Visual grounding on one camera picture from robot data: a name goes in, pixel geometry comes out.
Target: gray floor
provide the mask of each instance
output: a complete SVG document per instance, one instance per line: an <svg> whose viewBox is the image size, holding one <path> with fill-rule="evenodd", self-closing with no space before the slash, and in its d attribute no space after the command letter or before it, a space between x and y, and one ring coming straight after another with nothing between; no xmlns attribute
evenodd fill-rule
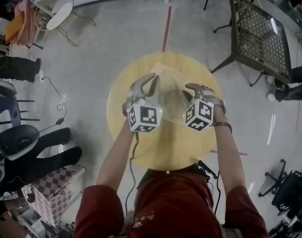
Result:
<svg viewBox="0 0 302 238"><path fill-rule="evenodd" d="M230 53L230 28L212 33L214 28L229 21L230 8L228 0L209 0L207 10L203 11L204 2L170 1L172 15L166 50L188 55L213 69ZM297 25L268 1L256 0L255 3L283 23L292 67L302 65L302 43L298 50L295 37L295 32L299 31ZM106 0L86 5L76 11L92 17L97 27L74 17L64 25L71 38L80 43L78 48L69 45L58 32L51 31L44 35L43 51L31 49L35 58L42 59L44 74L51 78L66 100L67 116L60 127L71 127L75 140L83 148L81 163L87 171L82 186L95 183L112 145L106 123L106 101L111 85L128 63L161 51L168 7L163 0ZM13 56L27 57L28 53L25 47L20 47L13 49ZM238 149L248 153L242 160L247 187L254 183L250 196L270 229L280 221L278 211L271 206L271 195L258 198L257 194L264 185L264 173L277 170L281 158L286 159L288 171L302 171L302 102L296 132L299 102L267 101L265 95L269 86L264 78L253 88L247 83L246 78L254 81L257 75L257 72L234 62L218 71L215 77L225 97ZM19 97L37 100L29 106L29 112L30 116L42 119L35 124L39 129L55 123L63 115L56 109L60 99L48 82L16 81L15 86ZM271 144L267 145L272 114L276 115L276 125ZM218 171L216 157L212 153L204 160L215 172ZM134 165L134 172L139 180L145 170ZM118 193L123 203L132 183L127 169ZM129 199L129 209L133 209L134 196L135 193ZM213 196L216 200L216 188ZM75 219L78 205L75 203L68 210L63 216L64 221ZM222 194L217 212L221 222L224 221L224 210L225 197Z"/></svg>

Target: bracelet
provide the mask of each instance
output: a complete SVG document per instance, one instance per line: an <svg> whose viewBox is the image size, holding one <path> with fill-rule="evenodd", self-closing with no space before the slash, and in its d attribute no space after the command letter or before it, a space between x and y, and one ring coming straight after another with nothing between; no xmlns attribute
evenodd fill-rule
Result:
<svg viewBox="0 0 302 238"><path fill-rule="evenodd" d="M232 127L227 122L214 122L211 126L227 126L230 129L230 132L232 133Z"/></svg>

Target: transparent plastic sheet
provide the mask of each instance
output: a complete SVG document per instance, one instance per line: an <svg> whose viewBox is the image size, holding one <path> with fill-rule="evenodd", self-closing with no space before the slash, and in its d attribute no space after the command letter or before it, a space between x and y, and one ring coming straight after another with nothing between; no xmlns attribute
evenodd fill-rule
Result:
<svg viewBox="0 0 302 238"><path fill-rule="evenodd" d="M183 90L186 90L185 85L189 82L180 72L160 62L154 65L150 73L156 73L160 77L159 104L163 108L162 118L184 125L183 115L187 106L184 101Z"/></svg>

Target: yellow tabletop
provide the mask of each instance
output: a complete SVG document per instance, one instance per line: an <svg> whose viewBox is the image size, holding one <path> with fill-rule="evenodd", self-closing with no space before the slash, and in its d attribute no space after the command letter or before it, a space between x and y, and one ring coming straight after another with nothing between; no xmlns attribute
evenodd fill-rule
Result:
<svg viewBox="0 0 302 238"><path fill-rule="evenodd" d="M140 77L150 73L160 62L177 70L189 83L205 85L221 98L220 88L213 75L196 60L177 53L155 53L142 57L128 65L117 77L107 101L107 123L113 139L119 134L125 117L121 105L125 102L129 88ZM139 145L133 161L154 170L177 170L203 159L216 143L215 131L194 131L183 125L162 119L160 127L149 133L139 133Z"/></svg>

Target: red shirt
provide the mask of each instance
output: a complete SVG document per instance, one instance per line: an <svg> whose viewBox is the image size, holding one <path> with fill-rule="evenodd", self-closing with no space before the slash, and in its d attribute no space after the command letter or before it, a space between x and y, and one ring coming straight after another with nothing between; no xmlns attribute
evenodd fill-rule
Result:
<svg viewBox="0 0 302 238"><path fill-rule="evenodd" d="M127 237L220 238L212 205L210 190L200 175L155 177L138 191ZM124 215L116 191L104 185L90 186L84 190L74 238L107 238L118 234L123 223ZM267 237L264 221L243 186L234 188L227 195L224 227L239 229L245 238Z"/></svg>

